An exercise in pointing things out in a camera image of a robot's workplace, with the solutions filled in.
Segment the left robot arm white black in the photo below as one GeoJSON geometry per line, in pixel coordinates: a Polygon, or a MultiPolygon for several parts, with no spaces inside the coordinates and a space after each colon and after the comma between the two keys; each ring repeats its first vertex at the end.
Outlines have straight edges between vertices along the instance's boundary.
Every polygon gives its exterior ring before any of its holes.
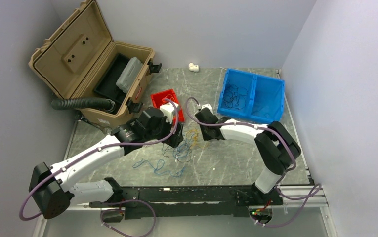
{"type": "Polygon", "coordinates": [[[183,125],[178,122],[180,106],[168,102],[159,108],[149,107],[138,118],[113,129],[101,141],[62,162],[42,162],[32,171],[27,198],[32,198],[45,219],[59,216],[68,207],[86,202],[104,202],[115,207],[122,189],[113,178],[97,182],[80,180],[97,168],[122,158],[143,146],[164,143],[176,147],[182,142],[183,125]]]}

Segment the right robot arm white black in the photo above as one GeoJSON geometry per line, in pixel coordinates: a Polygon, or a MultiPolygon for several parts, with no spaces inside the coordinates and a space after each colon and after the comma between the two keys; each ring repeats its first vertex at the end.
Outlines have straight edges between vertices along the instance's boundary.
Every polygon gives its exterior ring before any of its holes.
{"type": "Polygon", "coordinates": [[[252,185],[252,200],[263,205],[287,170],[296,166],[301,148],[278,121],[270,124],[251,124],[230,117],[218,118],[204,107],[195,113],[203,139],[235,140],[256,145],[265,167],[252,185]]]}

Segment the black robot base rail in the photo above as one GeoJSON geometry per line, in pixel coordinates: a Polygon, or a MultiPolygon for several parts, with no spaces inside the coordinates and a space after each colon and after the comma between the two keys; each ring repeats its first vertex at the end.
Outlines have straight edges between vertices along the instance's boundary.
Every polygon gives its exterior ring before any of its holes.
{"type": "Polygon", "coordinates": [[[125,219],[232,215],[283,205],[276,191],[267,194],[255,185],[120,186],[107,201],[90,201],[91,208],[119,207],[125,219]]]}

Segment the white pipe elbow fitting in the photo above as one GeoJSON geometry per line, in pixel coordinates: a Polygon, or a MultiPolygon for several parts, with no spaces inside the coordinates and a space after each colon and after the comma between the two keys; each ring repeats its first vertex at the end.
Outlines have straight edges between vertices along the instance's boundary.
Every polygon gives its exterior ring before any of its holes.
{"type": "Polygon", "coordinates": [[[188,64],[188,69],[191,72],[198,72],[199,71],[199,66],[195,65],[194,63],[189,63],[188,64]]]}

